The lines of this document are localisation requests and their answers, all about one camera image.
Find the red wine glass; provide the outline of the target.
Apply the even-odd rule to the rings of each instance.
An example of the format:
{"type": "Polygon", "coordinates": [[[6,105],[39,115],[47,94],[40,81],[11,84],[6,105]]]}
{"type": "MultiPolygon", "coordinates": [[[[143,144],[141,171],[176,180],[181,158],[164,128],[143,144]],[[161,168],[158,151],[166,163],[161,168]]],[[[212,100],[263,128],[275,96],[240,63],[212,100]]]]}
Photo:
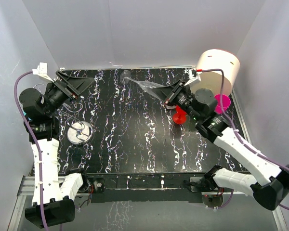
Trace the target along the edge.
{"type": "Polygon", "coordinates": [[[184,124],[186,122],[187,113],[178,105],[176,106],[175,110],[176,113],[172,116],[174,123],[178,125],[184,124]]]}

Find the magenta wine glass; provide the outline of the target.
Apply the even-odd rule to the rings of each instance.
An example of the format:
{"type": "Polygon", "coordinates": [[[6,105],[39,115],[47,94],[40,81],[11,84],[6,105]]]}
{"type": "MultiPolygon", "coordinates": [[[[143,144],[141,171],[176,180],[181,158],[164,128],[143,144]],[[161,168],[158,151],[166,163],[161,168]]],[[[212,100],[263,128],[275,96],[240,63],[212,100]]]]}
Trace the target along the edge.
{"type": "Polygon", "coordinates": [[[221,114],[223,111],[226,111],[231,105],[231,100],[226,95],[217,94],[214,96],[214,98],[217,100],[217,105],[215,107],[215,112],[217,114],[221,114]]]}

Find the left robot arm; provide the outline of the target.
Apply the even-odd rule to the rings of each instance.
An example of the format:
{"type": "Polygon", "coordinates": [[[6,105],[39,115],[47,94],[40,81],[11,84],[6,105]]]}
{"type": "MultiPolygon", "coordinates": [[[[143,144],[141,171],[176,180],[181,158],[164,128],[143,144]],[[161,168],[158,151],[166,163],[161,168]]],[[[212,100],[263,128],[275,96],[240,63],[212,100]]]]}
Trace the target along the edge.
{"type": "Polygon", "coordinates": [[[75,218],[77,193],[92,195],[94,186],[82,168],[67,172],[62,183],[58,177],[59,121],[54,113],[67,101],[77,99],[89,88],[93,78],[69,76],[56,72],[57,79],[50,79],[44,93],[27,88],[14,98],[29,133],[34,155],[34,195],[32,205],[25,209],[28,221],[40,229],[72,222],[75,218]]]}

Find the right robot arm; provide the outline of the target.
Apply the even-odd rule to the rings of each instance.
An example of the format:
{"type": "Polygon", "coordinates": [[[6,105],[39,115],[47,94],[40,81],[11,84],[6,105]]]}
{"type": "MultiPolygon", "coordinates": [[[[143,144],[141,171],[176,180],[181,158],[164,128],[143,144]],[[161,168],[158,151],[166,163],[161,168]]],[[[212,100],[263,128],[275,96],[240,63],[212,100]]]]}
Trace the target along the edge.
{"type": "Polygon", "coordinates": [[[216,191],[228,188],[253,196],[262,207],[275,210],[289,193],[289,165],[280,167],[270,162],[260,151],[256,151],[244,140],[231,120],[217,114],[217,100],[209,89],[198,89],[192,93],[181,80],[170,86],[152,90],[164,104],[179,106],[196,122],[199,134],[216,146],[224,149],[249,171],[248,174],[229,171],[215,165],[200,182],[191,185],[216,191]]]}

